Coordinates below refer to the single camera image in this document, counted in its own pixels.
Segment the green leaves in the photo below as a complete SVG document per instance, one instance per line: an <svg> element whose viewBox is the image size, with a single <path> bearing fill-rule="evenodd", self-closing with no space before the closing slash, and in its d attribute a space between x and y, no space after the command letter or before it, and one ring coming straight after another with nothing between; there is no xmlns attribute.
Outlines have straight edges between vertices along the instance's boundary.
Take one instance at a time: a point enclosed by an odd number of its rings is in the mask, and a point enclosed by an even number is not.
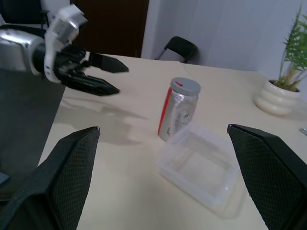
<svg viewBox="0 0 307 230"><path fill-rule="evenodd" d="M295 17L289 37L284 42L286 48L282 59L278 86L287 90L295 90L295 87L305 78L303 73L307 71L307 16L303 15L302 20L300 20L301 11L302 6L300 6ZM290 66L286 73L282 75L285 62L290 62Z"/></svg>

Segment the can label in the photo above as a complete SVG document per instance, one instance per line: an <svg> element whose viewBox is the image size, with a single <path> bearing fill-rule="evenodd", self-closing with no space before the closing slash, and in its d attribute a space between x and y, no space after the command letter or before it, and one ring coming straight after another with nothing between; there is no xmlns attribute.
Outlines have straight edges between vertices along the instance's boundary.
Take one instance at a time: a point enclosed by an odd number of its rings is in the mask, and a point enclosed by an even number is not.
<svg viewBox="0 0 307 230"><path fill-rule="evenodd" d="M197 96L186 96L168 89L158 128L159 136L167 141L193 118Z"/></svg>

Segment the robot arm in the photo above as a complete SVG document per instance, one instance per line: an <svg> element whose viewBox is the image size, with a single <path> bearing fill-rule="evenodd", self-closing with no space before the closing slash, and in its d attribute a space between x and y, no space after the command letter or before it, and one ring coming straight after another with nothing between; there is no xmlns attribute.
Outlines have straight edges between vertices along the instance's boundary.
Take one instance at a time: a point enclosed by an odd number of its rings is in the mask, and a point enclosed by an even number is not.
<svg viewBox="0 0 307 230"><path fill-rule="evenodd" d="M20 30L0 29L0 69L44 73L51 82L98 96L119 93L107 81L84 74L90 66L112 73L129 71L116 58L90 53L85 60L86 52L71 45L86 22L72 4L59 11L45 40Z"/></svg>

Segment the white table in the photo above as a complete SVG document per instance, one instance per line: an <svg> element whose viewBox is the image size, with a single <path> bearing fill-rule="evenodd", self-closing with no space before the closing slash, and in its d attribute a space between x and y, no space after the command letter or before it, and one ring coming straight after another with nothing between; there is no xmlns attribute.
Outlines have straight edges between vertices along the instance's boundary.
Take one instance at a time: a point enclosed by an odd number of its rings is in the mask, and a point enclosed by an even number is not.
<svg viewBox="0 0 307 230"><path fill-rule="evenodd" d="M305 162L307 106L287 117L259 110L252 95L265 78L252 71L194 66L171 61L118 57L129 73L110 74L96 68L87 74L102 77L121 89L97 97L66 89L41 161L62 137L100 126L91 187L79 230L267 230L247 195L235 219L220 219L158 173L157 158L164 146L157 134L160 114L174 77L196 80L201 86L194 121L230 140L230 123L260 128L280 136Z"/></svg>

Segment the potted plant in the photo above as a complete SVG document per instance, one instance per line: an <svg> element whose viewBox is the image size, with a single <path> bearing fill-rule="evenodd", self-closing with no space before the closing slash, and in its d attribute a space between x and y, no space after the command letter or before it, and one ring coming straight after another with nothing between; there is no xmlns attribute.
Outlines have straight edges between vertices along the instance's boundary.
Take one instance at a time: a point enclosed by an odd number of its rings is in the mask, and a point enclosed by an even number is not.
<svg viewBox="0 0 307 230"><path fill-rule="evenodd" d="M272 115L286 115L300 97L297 86L307 76L307 16L300 7L283 52L278 80L268 80L255 97L255 104Z"/></svg>

